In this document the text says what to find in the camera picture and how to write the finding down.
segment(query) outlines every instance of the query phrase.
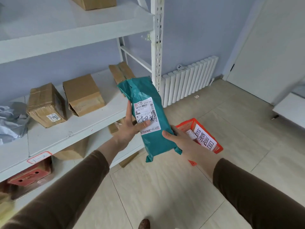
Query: light blue wall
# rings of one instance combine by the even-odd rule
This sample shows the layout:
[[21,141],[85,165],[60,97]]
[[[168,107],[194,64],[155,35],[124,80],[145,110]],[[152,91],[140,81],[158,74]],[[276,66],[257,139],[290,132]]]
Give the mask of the light blue wall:
[[[118,4],[126,0],[117,0]],[[219,56],[214,75],[222,73],[254,0],[165,0],[162,74],[211,55]],[[128,47],[150,61],[147,33],[125,38]],[[94,43],[0,64],[0,101],[26,95],[34,87],[106,69],[120,62],[116,40]],[[136,76],[149,75],[129,58]]]

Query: brown sleeve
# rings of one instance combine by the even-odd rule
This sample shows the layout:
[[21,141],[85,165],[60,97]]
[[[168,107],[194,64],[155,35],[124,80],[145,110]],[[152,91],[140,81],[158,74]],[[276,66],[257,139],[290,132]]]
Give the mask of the brown sleeve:
[[104,155],[92,152],[22,208],[2,229],[73,228],[108,172]]
[[303,228],[305,208],[283,192],[220,159],[213,184],[252,228]]

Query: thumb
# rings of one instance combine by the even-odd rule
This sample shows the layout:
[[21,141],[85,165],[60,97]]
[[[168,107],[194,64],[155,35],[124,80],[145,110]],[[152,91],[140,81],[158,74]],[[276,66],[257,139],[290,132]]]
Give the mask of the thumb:
[[141,130],[143,130],[143,129],[145,129],[147,126],[149,126],[150,125],[150,120],[148,120],[148,121],[144,121],[144,122],[142,122],[142,123],[140,123],[140,124],[137,124],[137,125],[135,125],[133,128],[134,128],[134,132],[135,133],[138,133],[139,131],[141,131]]
[[163,130],[162,136],[170,141],[176,142],[177,136],[170,134],[169,132]]

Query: white radiator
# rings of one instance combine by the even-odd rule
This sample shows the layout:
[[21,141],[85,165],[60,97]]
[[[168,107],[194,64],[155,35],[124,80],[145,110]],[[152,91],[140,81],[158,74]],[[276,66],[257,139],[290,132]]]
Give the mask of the white radiator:
[[208,86],[211,82],[217,56],[211,56],[186,66],[183,70],[175,70],[161,77],[160,96],[163,107],[187,97]]

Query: teal plastic mailer bag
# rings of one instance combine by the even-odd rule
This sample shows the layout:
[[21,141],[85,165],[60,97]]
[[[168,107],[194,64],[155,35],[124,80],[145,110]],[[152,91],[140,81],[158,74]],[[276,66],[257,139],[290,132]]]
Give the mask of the teal plastic mailer bag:
[[178,154],[182,150],[176,143],[165,139],[162,131],[173,134],[163,111],[161,97],[154,87],[150,77],[132,78],[117,85],[132,103],[132,114],[138,123],[149,120],[150,126],[142,130],[141,137],[148,152],[146,162],[152,162],[153,157],[175,149]]

